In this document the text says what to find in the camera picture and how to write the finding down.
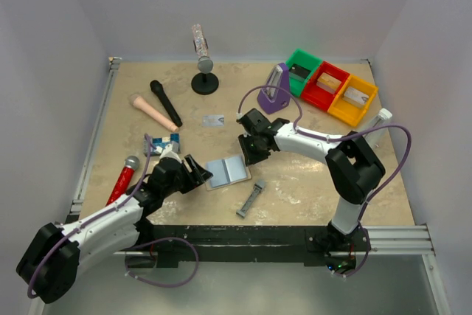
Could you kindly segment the beige card holder wallet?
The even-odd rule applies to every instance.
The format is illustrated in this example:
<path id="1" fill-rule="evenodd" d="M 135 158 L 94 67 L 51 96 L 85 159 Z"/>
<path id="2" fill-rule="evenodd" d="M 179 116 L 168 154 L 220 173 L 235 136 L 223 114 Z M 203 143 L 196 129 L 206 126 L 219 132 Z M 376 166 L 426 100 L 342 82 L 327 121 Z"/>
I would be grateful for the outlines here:
<path id="1" fill-rule="evenodd" d="M 205 168 L 212 174 L 212 178 L 206 183 L 208 190 L 251 179 L 249 168 L 240 154 L 207 162 Z"/>

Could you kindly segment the silver VIP card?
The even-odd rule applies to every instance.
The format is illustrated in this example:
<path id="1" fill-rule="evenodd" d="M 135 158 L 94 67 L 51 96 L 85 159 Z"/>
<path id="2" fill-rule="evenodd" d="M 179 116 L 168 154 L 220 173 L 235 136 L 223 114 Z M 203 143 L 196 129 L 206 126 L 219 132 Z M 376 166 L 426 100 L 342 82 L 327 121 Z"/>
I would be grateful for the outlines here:
<path id="1" fill-rule="evenodd" d="M 204 127 L 223 127 L 225 124 L 225 117 L 222 114 L 203 115 L 202 125 Z"/>

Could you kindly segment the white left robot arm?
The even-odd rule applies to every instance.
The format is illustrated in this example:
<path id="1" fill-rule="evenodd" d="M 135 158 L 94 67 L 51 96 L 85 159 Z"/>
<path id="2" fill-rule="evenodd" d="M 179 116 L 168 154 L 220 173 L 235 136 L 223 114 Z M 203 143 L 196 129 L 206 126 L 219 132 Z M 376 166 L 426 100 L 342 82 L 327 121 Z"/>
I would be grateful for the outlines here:
<path id="1" fill-rule="evenodd" d="M 142 225 L 174 193 L 186 194 L 212 178 L 191 155 L 160 158 L 129 191 L 90 216 L 70 224 L 42 226 L 19 261 L 16 272 L 30 299 L 46 304 L 60 299 L 80 273 L 122 249 L 148 248 L 151 229 Z"/>

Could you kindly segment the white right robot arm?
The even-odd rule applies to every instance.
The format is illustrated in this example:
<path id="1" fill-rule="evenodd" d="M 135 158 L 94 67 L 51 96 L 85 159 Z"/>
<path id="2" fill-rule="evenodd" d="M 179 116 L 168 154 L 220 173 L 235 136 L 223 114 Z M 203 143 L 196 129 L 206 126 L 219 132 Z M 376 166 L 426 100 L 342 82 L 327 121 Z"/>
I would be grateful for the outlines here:
<path id="1" fill-rule="evenodd" d="M 266 160 L 272 151 L 296 153 L 327 166 L 339 194 L 328 240 L 338 250 L 352 245 L 362 206 L 386 172 L 365 138 L 351 131 L 338 142 L 338 135 L 330 138 L 314 131 L 298 131 L 291 121 L 277 118 L 271 122 L 256 108 L 237 114 L 237 123 L 244 129 L 238 141 L 247 166 Z"/>

